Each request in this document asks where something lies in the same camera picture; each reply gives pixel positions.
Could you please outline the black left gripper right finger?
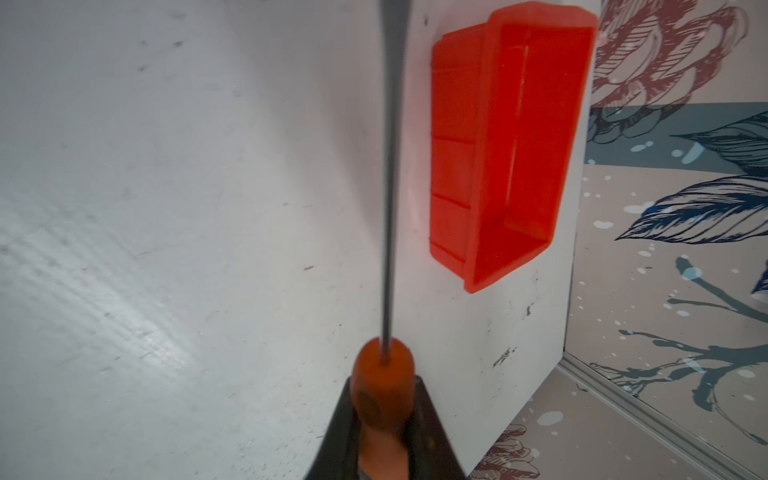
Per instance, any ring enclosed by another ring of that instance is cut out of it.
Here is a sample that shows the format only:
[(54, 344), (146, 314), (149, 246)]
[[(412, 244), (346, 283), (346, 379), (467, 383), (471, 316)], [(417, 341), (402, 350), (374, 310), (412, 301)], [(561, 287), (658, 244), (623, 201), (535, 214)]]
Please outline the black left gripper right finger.
[(415, 377), (414, 409), (404, 440), (410, 480), (464, 480), (460, 466), (437, 411), (420, 376)]

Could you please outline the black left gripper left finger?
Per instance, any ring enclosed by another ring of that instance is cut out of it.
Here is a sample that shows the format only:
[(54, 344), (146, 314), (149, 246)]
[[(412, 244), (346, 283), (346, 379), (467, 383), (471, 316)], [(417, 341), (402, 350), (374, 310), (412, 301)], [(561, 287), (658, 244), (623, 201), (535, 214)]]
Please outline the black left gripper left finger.
[(306, 480), (357, 480), (360, 420), (352, 402), (351, 379), (341, 390), (322, 443)]

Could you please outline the orange handled screwdriver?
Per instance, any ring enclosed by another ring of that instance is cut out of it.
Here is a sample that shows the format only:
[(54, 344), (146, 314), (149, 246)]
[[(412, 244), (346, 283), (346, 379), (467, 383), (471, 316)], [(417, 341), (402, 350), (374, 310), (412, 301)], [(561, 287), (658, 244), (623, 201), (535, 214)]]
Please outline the orange handled screwdriver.
[(396, 223), (398, 206), (401, 102), (410, 16), (409, 1), (381, 1), (384, 73), (384, 200), (381, 333), (359, 352), (350, 396), (360, 419), (358, 468), (370, 479), (407, 479), (409, 453), (403, 439), (414, 408), (414, 362), (393, 338)]

